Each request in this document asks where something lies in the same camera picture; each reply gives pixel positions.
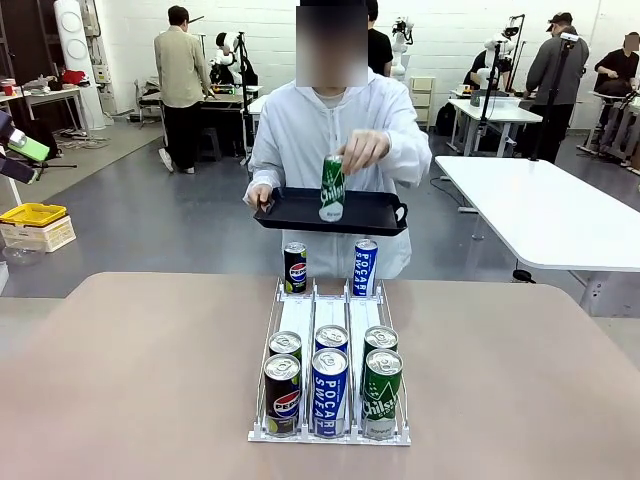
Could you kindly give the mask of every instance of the black tray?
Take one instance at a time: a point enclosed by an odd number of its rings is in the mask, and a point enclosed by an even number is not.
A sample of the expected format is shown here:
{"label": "black tray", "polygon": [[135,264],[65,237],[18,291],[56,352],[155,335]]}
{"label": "black tray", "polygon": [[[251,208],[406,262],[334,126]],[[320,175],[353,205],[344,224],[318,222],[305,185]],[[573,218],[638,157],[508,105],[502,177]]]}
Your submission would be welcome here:
{"label": "black tray", "polygon": [[395,237],[407,228],[407,205],[392,193],[347,191],[342,219],[320,220],[320,190],[278,188],[255,218],[265,228]]}

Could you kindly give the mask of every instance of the can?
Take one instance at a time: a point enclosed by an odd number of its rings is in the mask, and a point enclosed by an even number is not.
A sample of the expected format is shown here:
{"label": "can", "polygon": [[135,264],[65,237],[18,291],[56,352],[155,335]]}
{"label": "can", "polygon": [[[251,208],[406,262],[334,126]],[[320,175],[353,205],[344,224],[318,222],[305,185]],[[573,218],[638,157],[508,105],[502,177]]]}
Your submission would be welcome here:
{"label": "can", "polygon": [[401,382],[402,357],[397,352],[376,349],[367,355],[362,401],[363,436],[375,440],[393,437]]}
{"label": "can", "polygon": [[324,348],[311,360],[313,368],[313,431],[319,437],[344,435],[349,361],[344,352]]}
{"label": "can", "polygon": [[338,325],[325,325],[316,330],[316,350],[335,348],[346,354],[347,345],[349,345],[349,334]]}
{"label": "can", "polygon": [[389,327],[378,325],[371,327],[364,332],[364,348],[362,354],[362,372],[360,373],[360,396],[363,394],[364,371],[367,363],[367,355],[376,348],[386,348],[398,350],[398,334]]}
{"label": "can", "polygon": [[269,355],[287,353],[302,363],[302,340],[294,332],[276,332],[269,338]]}
{"label": "can", "polygon": [[322,166],[322,188],[320,189],[320,219],[337,222],[344,210],[344,173],[342,155],[327,155]]}
{"label": "can", "polygon": [[378,244],[376,242],[368,238],[356,242],[356,261],[353,269],[355,297],[373,296],[377,260]]}
{"label": "can", "polygon": [[264,363],[264,398],[267,433],[274,437],[295,435],[300,404],[300,362],[279,353]]}
{"label": "can", "polygon": [[289,293],[307,289],[307,247],[291,242],[284,247],[284,288]]}

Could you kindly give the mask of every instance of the white shelf organizer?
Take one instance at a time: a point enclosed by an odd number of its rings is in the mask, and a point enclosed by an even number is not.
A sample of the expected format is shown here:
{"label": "white shelf organizer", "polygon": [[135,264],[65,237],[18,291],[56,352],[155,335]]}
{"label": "white shelf organizer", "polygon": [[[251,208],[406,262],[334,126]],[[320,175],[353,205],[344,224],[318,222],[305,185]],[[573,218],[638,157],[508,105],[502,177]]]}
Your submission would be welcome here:
{"label": "white shelf organizer", "polygon": [[[276,293],[269,318],[269,326],[262,353],[258,377],[256,414],[253,429],[249,432],[250,442],[271,443],[325,443],[346,445],[409,446],[409,411],[407,389],[402,378],[398,392],[396,429],[394,436],[387,440],[372,440],[362,436],[360,400],[360,372],[365,331],[376,325],[393,328],[389,303],[383,282],[379,282],[372,297],[352,297],[349,281],[342,295],[320,295],[313,281],[310,294],[293,295],[284,291],[282,280],[278,280]],[[347,391],[345,434],[335,439],[317,437],[313,433],[311,358],[314,353],[315,332],[324,325],[339,325],[349,332],[349,384]],[[278,438],[267,434],[265,420],[264,377],[262,365],[269,355],[269,337],[279,331],[296,332],[302,339],[302,381],[297,433],[290,437]]]}

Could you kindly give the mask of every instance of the black t-shirt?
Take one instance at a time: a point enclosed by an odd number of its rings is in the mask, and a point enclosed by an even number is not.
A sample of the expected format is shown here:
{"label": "black t-shirt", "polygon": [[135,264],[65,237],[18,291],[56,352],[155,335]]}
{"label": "black t-shirt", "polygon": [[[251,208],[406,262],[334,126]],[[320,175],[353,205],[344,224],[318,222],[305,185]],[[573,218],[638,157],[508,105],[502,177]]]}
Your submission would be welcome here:
{"label": "black t-shirt", "polygon": [[[486,61],[487,61],[487,51],[485,50],[484,52],[480,52],[476,57],[476,59],[473,61],[473,66],[471,67],[471,70],[467,72],[467,76],[464,77],[464,81],[462,83],[464,85],[470,85],[473,90],[479,90],[480,85],[478,85],[476,82],[471,80],[471,74],[478,73],[478,70],[480,70],[481,68],[486,68],[486,64],[485,64]],[[511,69],[506,70],[502,73],[506,73],[510,71]]]}
{"label": "black t-shirt", "polygon": [[[629,81],[636,76],[639,58],[638,54],[634,52],[631,52],[631,55],[627,57],[623,49],[614,50],[596,64],[595,70],[597,72],[599,67],[608,68],[616,72],[619,79]],[[609,75],[599,74],[594,89],[597,89],[607,80],[609,80]]]}
{"label": "black t-shirt", "polygon": [[369,67],[374,73],[384,75],[384,66],[393,60],[391,40],[384,33],[369,29]]}

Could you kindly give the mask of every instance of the gray shirt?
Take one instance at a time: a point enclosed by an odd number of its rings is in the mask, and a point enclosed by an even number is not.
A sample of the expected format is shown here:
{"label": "gray shirt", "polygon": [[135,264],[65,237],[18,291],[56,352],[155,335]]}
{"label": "gray shirt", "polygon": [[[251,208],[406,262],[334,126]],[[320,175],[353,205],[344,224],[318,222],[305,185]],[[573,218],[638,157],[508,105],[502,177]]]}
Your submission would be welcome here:
{"label": "gray shirt", "polygon": [[154,47],[164,104],[186,108],[203,101],[211,80],[198,39],[172,26],[156,37]]}
{"label": "gray shirt", "polygon": [[[565,32],[576,35],[573,27],[565,29]],[[546,105],[549,99],[549,90],[553,83],[556,65],[560,61],[560,47],[562,39],[553,37],[542,44],[538,55],[536,55],[529,75],[527,76],[527,90],[533,92],[538,88],[536,105]],[[576,45],[569,51],[564,72],[558,84],[558,96],[554,105],[573,105],[578,97],[578,88],[584,72],[584,65],[589,58],[589,47],[587,42],[578,40]]]}

